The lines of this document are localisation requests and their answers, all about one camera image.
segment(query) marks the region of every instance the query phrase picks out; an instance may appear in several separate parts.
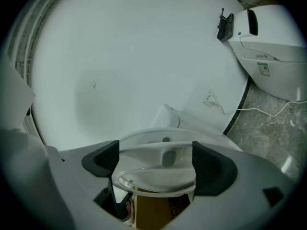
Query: white wall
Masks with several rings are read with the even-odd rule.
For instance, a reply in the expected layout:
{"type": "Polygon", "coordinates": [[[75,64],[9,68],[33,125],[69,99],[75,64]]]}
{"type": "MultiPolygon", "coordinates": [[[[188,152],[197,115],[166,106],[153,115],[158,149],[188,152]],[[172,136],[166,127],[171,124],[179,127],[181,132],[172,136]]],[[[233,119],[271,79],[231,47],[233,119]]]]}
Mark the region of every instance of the white wall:
{"type": "Polygon", "coordinates": [[[201,102],[209,89],[235,110],[247,76],[216,39],[235,0],[61,0],[35,52],[39,130],[59,150],[147,128],[166,103],[221,132],[232,116],[201,102]]]}

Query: power outlet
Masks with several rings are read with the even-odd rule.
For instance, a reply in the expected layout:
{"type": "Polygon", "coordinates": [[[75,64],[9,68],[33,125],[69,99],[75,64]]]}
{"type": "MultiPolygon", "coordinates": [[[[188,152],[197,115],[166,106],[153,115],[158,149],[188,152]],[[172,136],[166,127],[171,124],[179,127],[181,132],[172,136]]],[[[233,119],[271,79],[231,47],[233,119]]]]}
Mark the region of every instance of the power outlet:
{"type": "Polygon", "coordinates": [[[212,100],[212,98],[216,100],[217,97],[211,90],[209,90],[202,103],[205,104],[207,107],[211,108],[214,103],[210,102],[209,100],[212,100]]]}

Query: black bracket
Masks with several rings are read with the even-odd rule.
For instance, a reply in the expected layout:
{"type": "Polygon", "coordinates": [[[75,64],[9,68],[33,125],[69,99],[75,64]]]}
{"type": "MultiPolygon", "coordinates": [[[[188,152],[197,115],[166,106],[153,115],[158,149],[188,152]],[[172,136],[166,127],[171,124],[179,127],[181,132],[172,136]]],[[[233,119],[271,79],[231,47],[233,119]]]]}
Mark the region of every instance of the black bracket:
{"type": "Polygon", "coordinates": [[[235,16],[231,13],[227,18],[223,16],[224,9],[222,9],[222,14],[220,15],[220,23],[217,26],[219,32],[217,34],[217,39],[224,42],[231,38],[234,33],[234,20],[235,16]]]}

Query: cable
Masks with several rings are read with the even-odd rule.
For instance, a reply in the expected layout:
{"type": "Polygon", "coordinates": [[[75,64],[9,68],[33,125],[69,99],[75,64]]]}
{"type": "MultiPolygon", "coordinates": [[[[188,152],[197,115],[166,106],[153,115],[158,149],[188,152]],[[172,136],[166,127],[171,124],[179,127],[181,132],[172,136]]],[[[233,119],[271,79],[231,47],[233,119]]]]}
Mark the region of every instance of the cable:
{"type": "MultiPolygon", "coordinates": [[[[282,110],[283,110],[289,103],[303,104],[303,103],[307,103],[307,101],[304,101],[304,102],[287,102],[287,103],[282,107],[282,109],[280,109],[280,111],[279,111],[278,113],[276,113],[275,115],[268,114],[268,113],[266,113],[266,112],[264,112],[264,111],[262,111],[262,110],[260,110],[260,109],[258,109],[258,108],[236,109],[236,110],[239,110],[239,111],[257,110],[257,111],[262,112],[262,113],[264,113],[264,114],[266,114],[266,115],[268,115],[268,116],[270,116],[270,117],[276,117],[279,113],[282,112],[282,110]]],[[[218,106],[222,109],[223,114],[225,114],[225,115],[230,115],[230,114],[234,113],[234,112],[225,113],[224,108],[218,103],[217,100],[215,100],[215,102],[214,102],[213,104],[218,105],[218,106]]]]}

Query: white power cord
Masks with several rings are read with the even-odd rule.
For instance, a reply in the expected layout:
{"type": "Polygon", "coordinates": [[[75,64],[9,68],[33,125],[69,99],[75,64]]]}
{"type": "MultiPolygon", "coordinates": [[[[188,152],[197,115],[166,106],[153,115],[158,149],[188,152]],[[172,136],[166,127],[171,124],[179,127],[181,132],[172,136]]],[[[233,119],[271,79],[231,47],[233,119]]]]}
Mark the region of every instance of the white power cord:
{"type": "Polygon", "coordinates": [[[303,104],[303,103],[307,103],[307,101],[303,101],[303,102],[287,102],[287,103],[282,107],[282,109],[280,109],[280,111],[279,111],[278,113],[276,113],[275,115],[271,115],[271,114],[266,113],[266,112],[264,112],[264,111],[262,111],[262,110],[260,110],[260,109],[258,109],[258,108],[236,109],[235,111],[232,111],[231,113],[225,113],[224,108],[219,104],[219,102],[218,102],[216,99],[214,99],[214,98],[209,98],[209,102],[211,102],[212,104],[215,104],[215,105],[220,106],[220,108],[222,109],[223,114],[225,114],[225,115],[233,114],[233,113],[234,113],[235,111],[237,111],[237,110],[238,110],[238,111],[257,110],[257,111],[262,112],[263,114],[266,114],[266,115],[268,115],[268,116],[270,116],[270,117],[276,117],[276,116],[277,116],[279,113],[281,113],[282,110],[283,110],[288,104],[290,104],[290,103],[294,103],[294,104],[303,104]]]}

